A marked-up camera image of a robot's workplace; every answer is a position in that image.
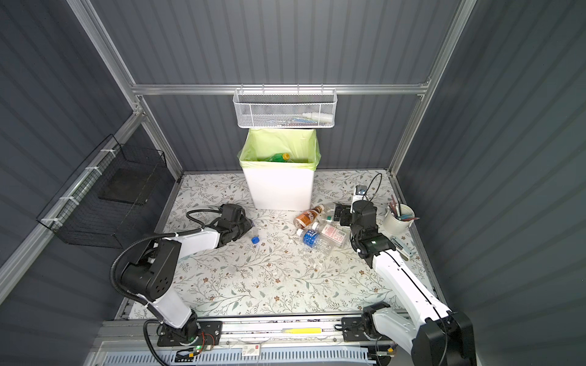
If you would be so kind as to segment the pepsi bottle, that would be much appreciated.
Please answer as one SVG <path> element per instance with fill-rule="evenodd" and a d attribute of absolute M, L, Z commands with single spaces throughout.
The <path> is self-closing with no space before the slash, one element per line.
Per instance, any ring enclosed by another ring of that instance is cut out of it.
<path fill-rule="evenodd" d="M 248 232 L 247 232 L 247 239 L 253 244 L 253 245 L 257 245 L 260 242 L 260 238 L 259 238 L 259 230 L 257 227 L 252 227 Z"/>

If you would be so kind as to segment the blue label bottle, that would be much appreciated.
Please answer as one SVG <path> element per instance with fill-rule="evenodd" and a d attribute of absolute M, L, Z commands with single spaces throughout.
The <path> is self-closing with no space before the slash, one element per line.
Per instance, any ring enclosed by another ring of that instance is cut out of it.
<path fill-rule="evenodd" d="M 310 228 L 297 229 L 296 234 L 308 250 L 324 256 L 331 254 L 333 244 L 318 231 Z"/>

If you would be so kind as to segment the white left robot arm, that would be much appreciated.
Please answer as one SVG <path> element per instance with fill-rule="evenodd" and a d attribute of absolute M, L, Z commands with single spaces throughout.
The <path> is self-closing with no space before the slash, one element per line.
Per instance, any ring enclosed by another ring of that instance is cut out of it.
<path fill-rule="evenodd" d="M 173 289 L 178 262 L 237 241 L 251 232 L 254 223 L 238 204 L 189 210 L 186 217 L 198 226 L 133 242 L 112 263 L 109 280 L 120 295 L 145 306 L 166 335 L 190 345 L 200 340 L 201 331 L 195 311 Z"/>

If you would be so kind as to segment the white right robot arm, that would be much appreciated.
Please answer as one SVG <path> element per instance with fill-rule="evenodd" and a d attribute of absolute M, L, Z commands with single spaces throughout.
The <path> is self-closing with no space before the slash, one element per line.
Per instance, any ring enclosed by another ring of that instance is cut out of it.
<path fill-rule="evenodd" d="M 387 337 L 411 355 L 415 365 L 476 365 L 473 324 L 464 313 L 452 311 L 429 291 L 402 259 L 398 247 L 380 233 L 376 193 L 357 185 L 349 210 L 350 243 L 356 254 L 395 293 L 409 317 L 385 302 L 365 307 L 363 332 L 371 339 Z"/>

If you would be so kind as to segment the green bottle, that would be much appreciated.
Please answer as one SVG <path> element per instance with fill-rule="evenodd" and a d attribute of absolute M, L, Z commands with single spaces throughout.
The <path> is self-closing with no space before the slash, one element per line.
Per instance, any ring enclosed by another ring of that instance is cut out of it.
<path fill-rule="evenodd" d="M 266 160 L 270 163 L 290 163 L 291 155 L 288 152 L 276 153 Z"/>

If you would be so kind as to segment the orange label bottle top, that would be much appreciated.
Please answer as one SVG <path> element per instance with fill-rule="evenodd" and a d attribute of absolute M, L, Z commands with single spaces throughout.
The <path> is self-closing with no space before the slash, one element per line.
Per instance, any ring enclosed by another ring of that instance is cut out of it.
<path fill-rule="evenodd" d="M 325 204 L 324 205 L 324 215 L 326 217 L 332 217 L 335 214 L 335 208 L 336 208 L 336 204 L 335 203 L 329 203 L 329 204 Z"/>

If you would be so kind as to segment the brown cola bottle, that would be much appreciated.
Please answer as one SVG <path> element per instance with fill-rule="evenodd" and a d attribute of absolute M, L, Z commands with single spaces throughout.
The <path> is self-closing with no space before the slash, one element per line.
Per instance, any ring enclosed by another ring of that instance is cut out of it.
<path fill-rule="evenodd" d="M 319 204 L 316 207 L 308 209 L 303 213 L 299 214 L 293 221 L 294 226 L 297 229 L 305 229 L 316 221 L 321 213 L 324 212 L 325 206 Z"/>

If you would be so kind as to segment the red white label bottle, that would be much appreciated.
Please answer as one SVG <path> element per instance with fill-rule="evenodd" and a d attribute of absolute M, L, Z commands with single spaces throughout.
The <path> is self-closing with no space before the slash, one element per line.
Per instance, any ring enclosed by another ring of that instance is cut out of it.
<path fill-rule="evenodd" d="M 343 247 L 350 242 L 349 233 L 328 223 L 316 222 L 311 226 L 334 247 Z"/>

